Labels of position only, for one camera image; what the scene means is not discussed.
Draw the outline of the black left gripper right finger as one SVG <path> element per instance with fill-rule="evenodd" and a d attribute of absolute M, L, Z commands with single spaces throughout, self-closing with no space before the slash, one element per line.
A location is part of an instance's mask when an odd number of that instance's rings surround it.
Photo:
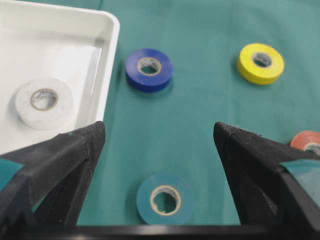
<path fill-rule="evenodd" d="M 288 224 L 298 233 L 320 231 L 320 208 L 283 166 L 319 156 L 254 132 L 216 122 L 213 140 L 241 224 Z"/>

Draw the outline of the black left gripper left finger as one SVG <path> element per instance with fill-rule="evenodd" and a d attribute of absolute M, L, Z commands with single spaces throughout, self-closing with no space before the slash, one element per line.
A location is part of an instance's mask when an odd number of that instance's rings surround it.
<path fill-rule="evenodd" d="M 75 226 L 105 141 L 97 121 L 2 154 L 20 169 L 0 191 L 0 228 Z"/>

